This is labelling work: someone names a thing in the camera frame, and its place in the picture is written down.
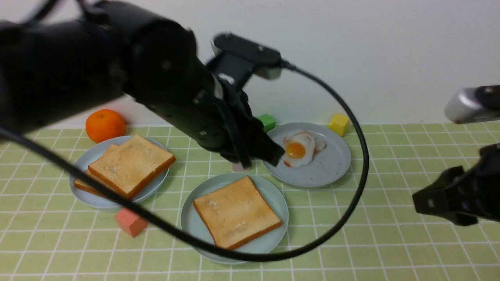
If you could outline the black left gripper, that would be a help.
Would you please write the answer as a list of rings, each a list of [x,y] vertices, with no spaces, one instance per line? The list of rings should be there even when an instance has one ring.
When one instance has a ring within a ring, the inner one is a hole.
[[[284,148],[264,132],[263,124],[236,101],[234,89],[209,75],[178,83],[156,95],[156,113],[193,138],[202,148],[249,168],[252,160],[275,166]]]

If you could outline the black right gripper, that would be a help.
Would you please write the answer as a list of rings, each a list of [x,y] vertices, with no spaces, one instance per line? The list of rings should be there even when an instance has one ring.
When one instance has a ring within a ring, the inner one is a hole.
[[[431,185],[414,193],[415,211],[471,226],[478,219],[500,221],[500,146],[479,150],[479,161],[467,171],[462,166],[443,171]]]

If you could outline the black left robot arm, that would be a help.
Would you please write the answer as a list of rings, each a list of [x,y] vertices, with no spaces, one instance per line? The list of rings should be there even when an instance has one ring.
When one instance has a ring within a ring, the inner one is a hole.
[[[79,18],[41,20],[48,0],[24,23],[1,21],[1,134],[13,139],[128,95],[231,162],[276,165],[284,149],[252,115],[243,87],[276,79],[277,50],[217,34],[203,63],[191,30],[137,5],[79,0]]]

